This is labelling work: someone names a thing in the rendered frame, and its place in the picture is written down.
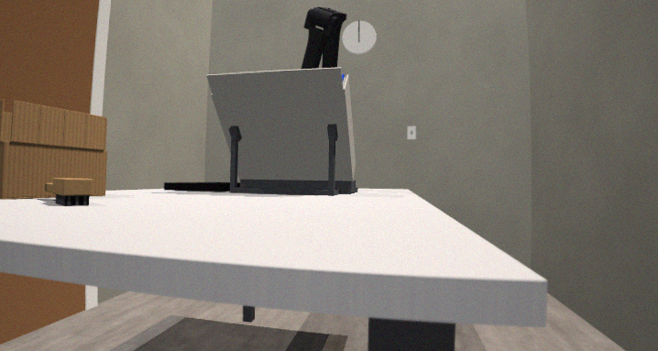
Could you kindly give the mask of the brown cardboard box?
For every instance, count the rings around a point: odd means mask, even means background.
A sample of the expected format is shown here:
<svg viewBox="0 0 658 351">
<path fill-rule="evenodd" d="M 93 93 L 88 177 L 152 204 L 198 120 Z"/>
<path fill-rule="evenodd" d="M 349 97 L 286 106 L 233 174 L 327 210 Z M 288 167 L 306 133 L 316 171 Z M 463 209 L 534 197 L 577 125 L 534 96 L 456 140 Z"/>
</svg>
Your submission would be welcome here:
<svg viewBox="0 0 658 351">
<path fill-rule="evenodd" d="M 0 100 L 0 200 L 56 198 L 45 192 L 53 178 L 93 179 L 89 196 L 105 196 L 106 117 L 15 100 L 12 113 L 4 107 Z"/>
</svg>

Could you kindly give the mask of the grey slanted cover panel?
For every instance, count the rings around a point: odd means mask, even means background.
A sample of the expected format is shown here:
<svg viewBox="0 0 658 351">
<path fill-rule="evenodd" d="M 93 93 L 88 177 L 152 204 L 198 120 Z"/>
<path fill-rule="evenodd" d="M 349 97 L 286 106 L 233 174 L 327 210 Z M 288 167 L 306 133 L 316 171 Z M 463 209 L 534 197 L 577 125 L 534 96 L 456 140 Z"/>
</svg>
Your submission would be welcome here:
<svg viewBox="0 0 658 351">
<path fill-rule="evenodd" d="M 336 124 L 334 188 L 357 192 L 349 76 L 341 67 L 206 75 L 231 153 L 238 126 L 240 187 L 328 190 Z"/>
</svg>

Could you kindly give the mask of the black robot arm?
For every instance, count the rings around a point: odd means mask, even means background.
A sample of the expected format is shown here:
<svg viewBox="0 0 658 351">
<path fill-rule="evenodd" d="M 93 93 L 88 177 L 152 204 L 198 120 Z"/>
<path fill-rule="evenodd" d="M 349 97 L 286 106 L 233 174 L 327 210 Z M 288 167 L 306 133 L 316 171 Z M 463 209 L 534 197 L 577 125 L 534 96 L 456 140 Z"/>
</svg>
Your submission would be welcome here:
<svg viewBox="0 0 658 351">
<path fill-rule="evenodd" d="M 319 68 L 322 54 L 322 68 L 337 67 L 340 31 L 345 20 L 345 13 L 327 7 L 315 7 L 308 11 L 304 28 L 309 29 L 309 38 L 302 69 Z M 316 26 L 327 30 L 324 32 Z"/>
</svg>

